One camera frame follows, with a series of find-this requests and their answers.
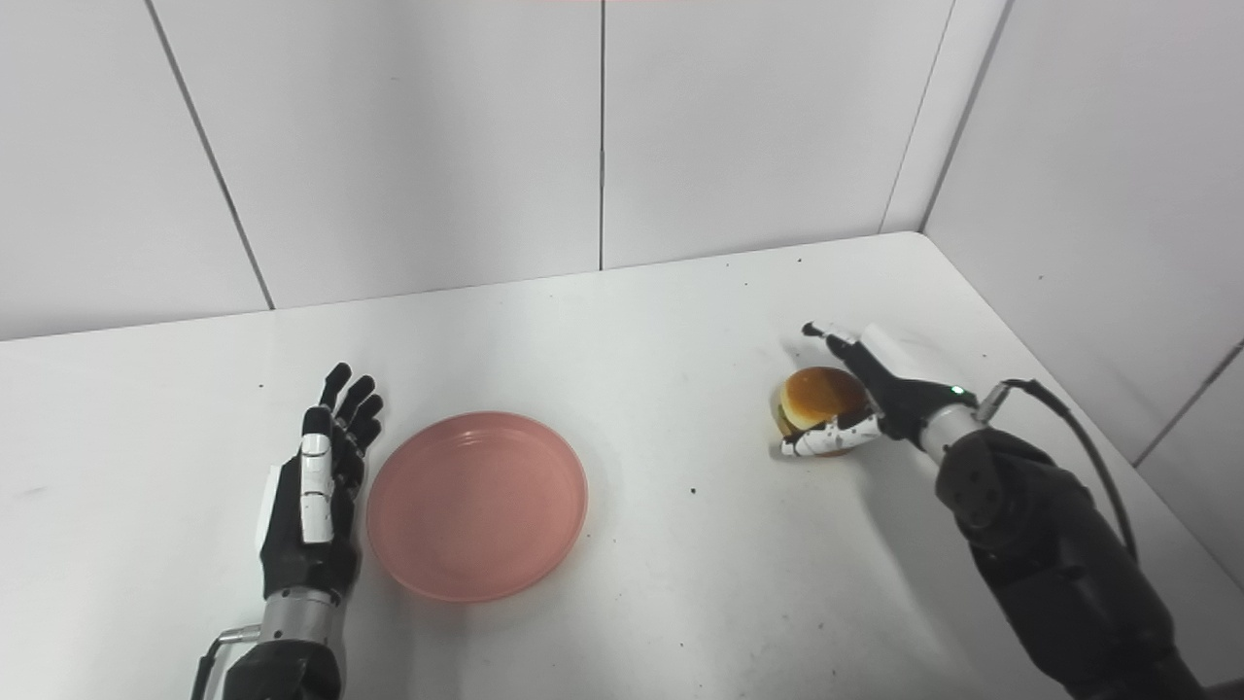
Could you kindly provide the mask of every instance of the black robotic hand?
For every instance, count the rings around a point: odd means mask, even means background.
[[[355,497],[363,456],[381,433],[376,415],[383,402],[373,394],[376,382],[363,375],[333,414],[350,375],[342,363],[325,379],[320,404],[304,415],[299,453],[281,467],[260,550],[264,598],[300,587],[340,601],[358,576]]]
[[[328,374],[320,404],[302,417],[297,455],[280,470],[259,553],[265,601],[259,644],[229,670],[225,700],[341,696],[328,637],[358,577],[355,497],[363,482],[363,455],[381,433],[376,415],[383,407],[373,394],[376,383],[364,375],[333,414],[348,382],[345,363]],[[195,681],[193,698],[202,698],[204,685],[205,679]]]

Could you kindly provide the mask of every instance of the wall seam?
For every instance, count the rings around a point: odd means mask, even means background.
[[[211,173],[216,178],[216,185],[220,188],[220,194],[225,199],[225,206],[229,208],[229,216],[233,218],[234,229],[238,231],[238,237],[241,240],[243,250],[246,251],[246,259],[250,261],[250,269],[255,274],[255,280],[259,282],[259,290],[264,293],[264,302],[267,303],[269,310],[275,310],[276,305],[272,303],[272,295],[267,290],[267,282],[264,280],[264,271],[259,269],[259,260],[255,259],[255,250],[250,246],[250,239],[246,236],[246,229],[241,225],[241,216],[238,215],[238,206],[234,204],[233,194],[229,191],[229,185],[225,183],[225,175],[220,170],[220,163],[216,160],[216,154],[211,149],[211,142],[208,140],[208,132],[203,128],[203,121],[199,118],[199,111],[194,107],[194,99],[190,98],[190,88],[185,85],[185,78],[182,75],[182,68],[177,62],[177,57],[173,55],[173,46],[168,41],[168,35],[164,32],[164,25],[159,20],[159,14],[156,12],[156,5],[153,0],[143,0],[147,5],[147,12],[152,17],[152,25],[156,27],[156,35],[159,37],[160,47],[164,50],[164,57],[168,60],[168,66],[173,71],[173,78],[177,80],[177,87],[182,92],[182,101],[185,102],[185,108],[190,113],[190,121],[194,123],[194,131],[199,134],[199,143],[203,145],[203,152],[208,157],[208,164],[211,167]]]

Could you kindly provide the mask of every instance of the metal connector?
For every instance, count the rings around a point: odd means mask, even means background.
[[[985,397],[985,400],[977,408],[977,420],[983,424],[989,424],[989,421],[994,418],[994,414],[998,413],[998,409],[1001,408],[1003,402],[1006,400],[1006,395],[1010,394],[1010,390],[1011,388],[1006,383],[998,383],[998,387],[993,388],[993,390],[989,392],[989,397]]]
[[[259,625],[235,627],[226,629],[216,637],[220,644],[248,644],[259,642]]]

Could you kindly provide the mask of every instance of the white wall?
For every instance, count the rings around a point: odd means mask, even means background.
[[[600,4],[157,7],[279,307],[597,267]]]
[[[1244,362],[1227,368],[1140,471],[1244,587]]]
[[[0,4],[0,339],[266,307],[141,1]]]
[[[952,5],[608,4],[605,265],[877,233]]]
[[[154,0],[279,307],[914,225],[1001,4]],[[262,307],[149,17],[50,7],[6,22],[63,90],[6,102],[0,337]]]
[[[1015,2],[927,229],[1133,461],[1244,336],[1242,26]],[[1140,469],[1244,583],[1242,373]]]

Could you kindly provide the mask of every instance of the table surface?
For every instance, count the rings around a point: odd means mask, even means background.
[[[775,456],[775,389],[836,364],[799,334],[814,317],[926,336],[978,393],[1056,387],[918,234],[0,343],[5,693],[187,695],[207,643],[259,618],[267,467],[347,361],[387,402],[371,474],[439,419],[505,410],[557,430],[591,491],[570,557],[495,603],[417,599],[364,543],[350,699],[1062,698],[923,455]],[[995,423],[1105,502],[1044,409]],[[1244,675],[1244,594],[1092,433],[1184,656],[1204,683]]]

